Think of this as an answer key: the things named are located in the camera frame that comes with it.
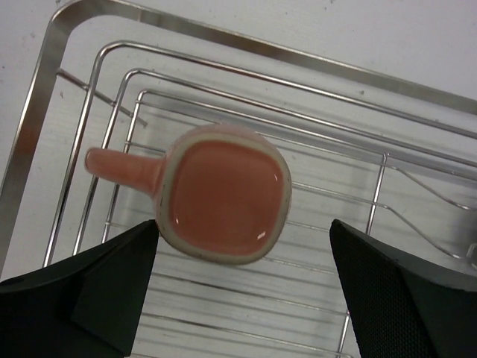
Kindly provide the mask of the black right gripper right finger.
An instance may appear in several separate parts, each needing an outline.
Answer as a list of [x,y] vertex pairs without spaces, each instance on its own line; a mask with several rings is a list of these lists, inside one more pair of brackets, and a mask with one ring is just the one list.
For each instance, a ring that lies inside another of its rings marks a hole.
[[362,357],[476,356],[476,277],[337,219],[329,238]]

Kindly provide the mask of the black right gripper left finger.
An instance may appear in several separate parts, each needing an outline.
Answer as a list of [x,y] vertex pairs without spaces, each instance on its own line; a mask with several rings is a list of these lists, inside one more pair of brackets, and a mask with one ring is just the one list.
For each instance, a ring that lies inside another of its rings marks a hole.
[[1,282],[1,356],[130,356],[158,238],[148,220]]

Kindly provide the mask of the pink mug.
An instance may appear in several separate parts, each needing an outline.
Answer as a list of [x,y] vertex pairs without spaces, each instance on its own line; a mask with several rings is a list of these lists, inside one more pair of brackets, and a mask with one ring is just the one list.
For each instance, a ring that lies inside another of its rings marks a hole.
[[291,205],[291,173],[277,148],[252,130],[202,125],[162,157],[91,148],[97,178],[148,195],[163,239],[191,257],[226,265],[263,258]]

